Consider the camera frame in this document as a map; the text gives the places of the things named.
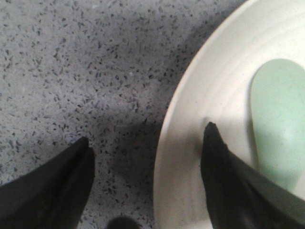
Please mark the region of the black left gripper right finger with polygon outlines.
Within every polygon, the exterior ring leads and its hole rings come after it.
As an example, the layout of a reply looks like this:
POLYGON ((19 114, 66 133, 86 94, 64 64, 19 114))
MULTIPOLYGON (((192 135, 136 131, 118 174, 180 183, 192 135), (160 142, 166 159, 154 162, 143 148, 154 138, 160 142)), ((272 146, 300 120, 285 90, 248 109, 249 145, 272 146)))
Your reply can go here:
POLYGON ((203 133, 206 205, 214 229, 303 229, 305 202, 234 155, 216 124, 203 133))

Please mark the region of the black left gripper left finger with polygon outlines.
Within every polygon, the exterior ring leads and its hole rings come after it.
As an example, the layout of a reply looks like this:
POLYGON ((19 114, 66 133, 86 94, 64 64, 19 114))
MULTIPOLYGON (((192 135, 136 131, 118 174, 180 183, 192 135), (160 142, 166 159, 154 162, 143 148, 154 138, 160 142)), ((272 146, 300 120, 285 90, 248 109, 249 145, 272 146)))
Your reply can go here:
POLYGON ((0 187, 0 227, 77 228, 94 176, 94 150, 82 137, 44 165, 0 187))

